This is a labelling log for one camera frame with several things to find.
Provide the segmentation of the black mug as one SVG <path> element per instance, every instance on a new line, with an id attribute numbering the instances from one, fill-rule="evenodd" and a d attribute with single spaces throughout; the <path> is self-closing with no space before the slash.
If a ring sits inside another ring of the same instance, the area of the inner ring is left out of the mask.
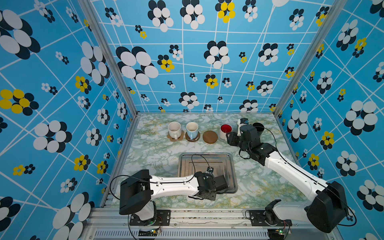
<path id="1" fill-rule="evenodd" d="M 261 123 L 253 123 L 253 127 L 256 128 L 259 137 L 263 134 L 265 127 Z"/>

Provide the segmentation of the red interior white mug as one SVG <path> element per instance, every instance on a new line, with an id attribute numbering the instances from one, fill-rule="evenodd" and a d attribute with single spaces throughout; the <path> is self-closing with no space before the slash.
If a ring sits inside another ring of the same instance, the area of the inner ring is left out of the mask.
<path id="1" fill-rule="evenodd" d="M 223 141 L 227 141 L 227 134 L 232 132 L 233 128 L 231 125 L 223 124 L 220 126 L 219 138 Z"/>

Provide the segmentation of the round brown coaster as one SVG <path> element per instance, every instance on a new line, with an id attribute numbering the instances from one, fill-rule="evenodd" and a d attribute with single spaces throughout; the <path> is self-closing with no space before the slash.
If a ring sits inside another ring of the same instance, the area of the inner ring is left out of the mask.
<path id="1" fill-rule="evenodd" d="M 186 137 L 186 140 L 189 141 L 189 142 L 197 142 L 200 139 L 201 134 L 200 134 L 200 132 L 198 132 L 197 136 L 194 139 L 191 139 L 189 137 L 188 133 L 186 133 L 185 137 Z"/>
<path id="2" fill-rule="evenodd" d="M 205 131 L 203 134 L 203 140 L 207 144 L 214 144 L 218 140 L 218 135 L 214 131 Z"/>

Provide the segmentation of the round brown coaster front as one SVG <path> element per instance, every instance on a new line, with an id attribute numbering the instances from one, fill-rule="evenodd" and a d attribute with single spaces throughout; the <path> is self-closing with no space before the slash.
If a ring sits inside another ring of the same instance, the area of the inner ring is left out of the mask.
<path id="1" fill-rule="evenodd" d="M 194 139 L 191 139 L 189 137 L 188 133 L 186 133 L 185 137 L 186 137 L 186 140 L 189 141 L 189 142 L 197 142 L 200 139 L 201 134 L 200 134 L 200 132 L 198 132 L 197 136 Z"/>

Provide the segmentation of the white mug blue handle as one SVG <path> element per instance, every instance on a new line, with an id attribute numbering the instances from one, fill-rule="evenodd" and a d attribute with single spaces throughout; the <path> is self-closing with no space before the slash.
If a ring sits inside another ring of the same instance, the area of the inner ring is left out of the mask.
<path id="1" fill-rule="evenodd" d="M 187 133 L 191 139 L 194 139 L 199 131 L 199 125 L 195 122 L 189 122 L 186 125 Z"/>

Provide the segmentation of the white speckled mug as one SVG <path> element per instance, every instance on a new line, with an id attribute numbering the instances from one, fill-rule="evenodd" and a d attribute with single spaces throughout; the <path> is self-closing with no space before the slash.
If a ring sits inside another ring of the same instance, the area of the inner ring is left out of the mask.
<path id="1" fill-rule="evenodd" d="M 180 138 L 180 136 L 182 135 L 181 124 L 179 122 L 169 123 L 168 124 L 168 133 L 169 133 L 169 136 L 174 140 L 177 140 L 178 138 Z"/>

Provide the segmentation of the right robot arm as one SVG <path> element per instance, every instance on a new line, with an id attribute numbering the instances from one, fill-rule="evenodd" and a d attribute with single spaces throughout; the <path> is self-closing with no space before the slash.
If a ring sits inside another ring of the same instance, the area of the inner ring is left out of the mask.
<path id="1" fill-rule="evenodd" d="M 295 220 L 311 223 L 323 233 L 330 233 L 348 215 L 344 187 L 337 182 L 329 183 L 305 171 L 284 157 L 269 143 L 262 143 L 257 128 L 243 125 L 237 132 L 226 134 L 231 146 L 248 153 L 250 159 L 273 170 L 295 186 L 305 197 L 301 203 L 274 200 L 265 207 L 269 225 L 280 221 Z"/>

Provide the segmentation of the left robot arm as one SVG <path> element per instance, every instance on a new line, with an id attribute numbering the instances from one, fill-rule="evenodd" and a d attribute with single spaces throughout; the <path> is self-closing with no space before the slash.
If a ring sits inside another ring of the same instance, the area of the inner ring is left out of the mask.
<path id="1" fill-rule="evenodd" d="M 217 194 L 228 189 L 224 176 L 196 172 L 177 178 L 151 176 L 141 170 L 120 183 L 120 215 L 136 215 L 140 221 L 157 218 L 155 199 L 187 196 L 192 199 L 215 201 Z"/>

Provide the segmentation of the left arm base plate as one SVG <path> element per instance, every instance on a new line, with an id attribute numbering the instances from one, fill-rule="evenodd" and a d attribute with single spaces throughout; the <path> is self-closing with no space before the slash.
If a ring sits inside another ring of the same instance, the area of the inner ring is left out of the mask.
<path id="1" fill-rule="evenodd" d="M 142 221 L 139 216 L 134 214 L 130 218 L 131 226 L 169 226 L 171 220 L 171 210 L 159 210 L 150 220 Z"/>

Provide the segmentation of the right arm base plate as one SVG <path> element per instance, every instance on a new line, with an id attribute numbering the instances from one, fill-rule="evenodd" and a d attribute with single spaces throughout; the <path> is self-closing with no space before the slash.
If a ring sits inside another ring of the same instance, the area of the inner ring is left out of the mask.
<path id="1" fill-rule="evenodd" d="M 246 210 L 245 217 L 251 221 L 253 227 L 291 227 L 291 220 L 273 219 L 270 223 L 265 210 Z"/>

